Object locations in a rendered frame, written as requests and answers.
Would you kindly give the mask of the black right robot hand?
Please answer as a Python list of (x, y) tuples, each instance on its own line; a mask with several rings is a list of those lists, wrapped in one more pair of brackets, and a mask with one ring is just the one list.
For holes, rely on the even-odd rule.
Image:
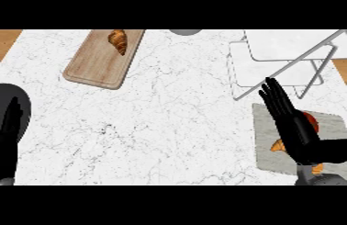
[(258, 94), (273, 117), (291, 159), (300, 165), (347, 162), (347, 139), (322, 140), (274, 78), (267, 77)]

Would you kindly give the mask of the red tomato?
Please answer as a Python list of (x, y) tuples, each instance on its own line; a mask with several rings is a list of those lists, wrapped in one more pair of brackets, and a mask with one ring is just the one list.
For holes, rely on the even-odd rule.
[(302, 112), (302, 113), (304, 113), (304, 116), (305, 116), (305, 118), (307, 118), (307, 120), (308, 120), (308, 122), (313, 126), (313, 129), (314, 129), (316, 133), (317, 133), (319, 132), (319, 122), (307, 112)]

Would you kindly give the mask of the grey placemat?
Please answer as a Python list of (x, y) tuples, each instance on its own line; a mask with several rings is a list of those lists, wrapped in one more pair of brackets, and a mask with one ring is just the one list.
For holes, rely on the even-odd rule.
[[(264, 105), (252, 104), (255, 128), (255, 166), (260, 170), (297, 175), (295, 162), (283, 152), (273, 152), (271, 146), (279, 134)], [(347, 124), (342, 117), (307, 111), (319, 122), (319, 136), (323, 140), (347, 139)]]

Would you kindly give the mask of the white tiered shelf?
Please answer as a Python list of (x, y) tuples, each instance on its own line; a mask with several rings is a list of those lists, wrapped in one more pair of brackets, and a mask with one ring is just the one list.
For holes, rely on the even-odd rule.
[(347, 29), (245, 29), (230, 43), (233, 98), (240, 100), (274, 77), (283, 86), (298, 86), (300, 99), (323, 84), (322, 70), (331, 60), (347, 60)]

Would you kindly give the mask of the golden croissant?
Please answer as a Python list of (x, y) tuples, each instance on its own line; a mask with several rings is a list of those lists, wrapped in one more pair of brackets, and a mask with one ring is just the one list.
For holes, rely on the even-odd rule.
[[(283, 142), (282, 142), (280, 139), (277, 139), (277, 140), (274, 141), (273, 146), (271, 146), (271, 148), (270, 148), (270, 151), (271, 151), (271, 152), (277, 152), (277, 151), (285, 152), (285, 151), (286, 151), (286, 149), (285, 149), (285, 144), (283, 144)], [(314, 164), (314, 165), (311, 166), (311, 173), (313, 173), (314, 175), (320, 174), (320, 173), (322, 173), (322, 169), (323, 169), (323, 165), (322, 165), (320, 163), (319, 163), (319, 164)]]

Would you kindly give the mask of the grey round object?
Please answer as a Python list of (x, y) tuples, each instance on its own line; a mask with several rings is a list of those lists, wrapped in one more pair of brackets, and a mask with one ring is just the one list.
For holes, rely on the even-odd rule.
[(201, 29), (170, 29), (171, 33), (178, 36), (190, 36), (201, 32)]

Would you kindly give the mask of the wooden cutting board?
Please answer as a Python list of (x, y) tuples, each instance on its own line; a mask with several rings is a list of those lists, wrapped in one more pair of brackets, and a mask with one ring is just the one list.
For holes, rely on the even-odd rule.
[(108, 42), (111, 29), (93, 29), (63, 71), (63, 78), (75, 83), (116, 90), (134, 59), (143, 29), (127, 29), (125, 54)]

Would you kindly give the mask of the brown croissant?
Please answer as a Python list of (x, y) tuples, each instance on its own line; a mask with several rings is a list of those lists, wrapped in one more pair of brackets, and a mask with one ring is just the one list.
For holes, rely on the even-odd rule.
[(115, 47), (121, 55), (125, 54), (127, 49), (127, 35), (122, 29), (113, 29), (108, 35), (108, 42)]

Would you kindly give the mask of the black round pan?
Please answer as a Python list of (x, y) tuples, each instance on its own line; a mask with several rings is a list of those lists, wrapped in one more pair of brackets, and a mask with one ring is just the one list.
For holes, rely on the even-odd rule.
[(31, 119), (31, 100), (25, 90), (17, 85), (0, 84), (0, 128), (3, 124), (9, 103), (13, 97), (17, 97), (17, 103), (20, 105), (20, 110), (23, 111), (20, 117), (19, 134), (17, 134), (17, 140), (20, 140), (25, 135), (25, 130)]

